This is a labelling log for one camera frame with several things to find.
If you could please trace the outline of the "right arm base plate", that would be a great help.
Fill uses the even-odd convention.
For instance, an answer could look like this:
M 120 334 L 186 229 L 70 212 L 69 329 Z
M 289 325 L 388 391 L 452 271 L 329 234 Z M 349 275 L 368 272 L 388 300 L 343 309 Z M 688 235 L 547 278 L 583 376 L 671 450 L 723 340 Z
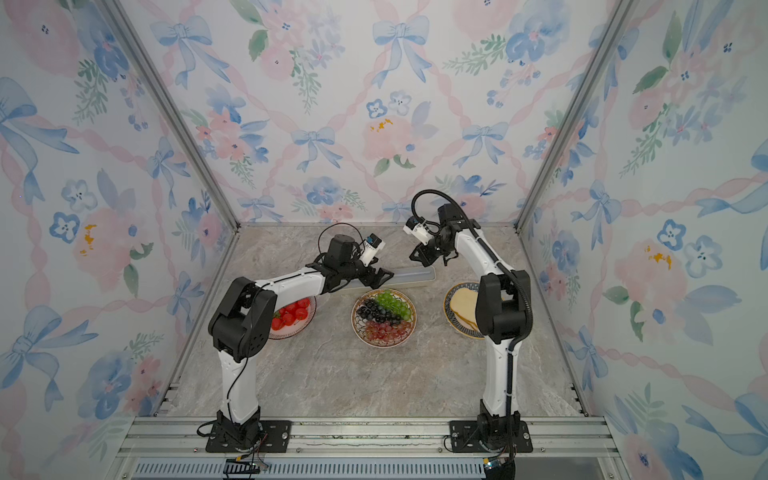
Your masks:
M 532 453 L 532 435 L 526 422 L 512 424 L 477 420 L 453 420 L 449 422 L 448 440 L 453 453 Z

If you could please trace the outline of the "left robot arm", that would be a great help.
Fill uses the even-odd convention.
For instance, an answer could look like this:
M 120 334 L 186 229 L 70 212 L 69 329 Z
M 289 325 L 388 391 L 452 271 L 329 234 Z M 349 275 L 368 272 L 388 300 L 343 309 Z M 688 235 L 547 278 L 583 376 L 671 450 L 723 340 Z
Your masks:
M 294 272 L 265 280 L 236 278 L 215 310 L 208 332 L 222 372 L 222 407 L 205 435 L 209 453 L 250 453 L 269 437 L 261 424 L 253 358 L 269 340 L 273 317 L 299 300 L 334 293 L 353 280 L 378 289 L 394 273 L 375 268 L 385 242 L 335 235 L 328 250 Z

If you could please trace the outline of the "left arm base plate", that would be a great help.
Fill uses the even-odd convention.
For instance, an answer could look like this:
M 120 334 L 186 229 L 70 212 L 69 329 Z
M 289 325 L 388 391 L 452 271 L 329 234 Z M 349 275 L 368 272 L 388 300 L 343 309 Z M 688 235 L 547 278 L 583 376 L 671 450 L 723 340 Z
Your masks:
M 208 434 L 206 453 L 286 453 L 292 422 L 259 420 L 237 427 L 228 419 L 216 420 Z

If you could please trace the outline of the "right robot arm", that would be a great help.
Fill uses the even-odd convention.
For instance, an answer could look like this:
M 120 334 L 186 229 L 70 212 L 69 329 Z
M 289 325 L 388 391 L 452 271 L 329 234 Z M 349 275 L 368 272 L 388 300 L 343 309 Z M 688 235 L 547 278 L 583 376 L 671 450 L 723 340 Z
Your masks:
M 476 430 L 458 446 L 474 442 L 491 452 L 529 453 L 532 442 L 517 399 L 517 357 L 533 329 L 530 276 L 502 260 L 456 201 L 444 200 L 436 222 L 420 215 L 412 200 L 404 231 L 418 240 L 411 260 L 430 266 L 463 258 L 478 276 L 474 312 L 485 342 L 486 380 Z

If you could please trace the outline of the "patterned fruit plate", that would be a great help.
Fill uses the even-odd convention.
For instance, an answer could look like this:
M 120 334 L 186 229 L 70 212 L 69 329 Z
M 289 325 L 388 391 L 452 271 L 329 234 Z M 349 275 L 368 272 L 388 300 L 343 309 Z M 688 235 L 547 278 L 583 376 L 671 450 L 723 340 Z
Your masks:
M 414 304 L 402 292 L 379 289 L 366 293 L 355 303 L 351 321 L 356 336 L 375 348 L 392 348 L 404 343 L 415 331 Z

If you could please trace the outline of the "plastic wrap dispenser box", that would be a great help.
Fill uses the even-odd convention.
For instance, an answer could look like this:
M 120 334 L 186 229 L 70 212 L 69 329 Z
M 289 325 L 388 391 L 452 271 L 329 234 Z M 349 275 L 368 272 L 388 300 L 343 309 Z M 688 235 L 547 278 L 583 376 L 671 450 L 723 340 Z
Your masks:
M 433 267 L 395 268 L 393 276 L 384 283 L 385 288 L 423 286 L 436 280 Z

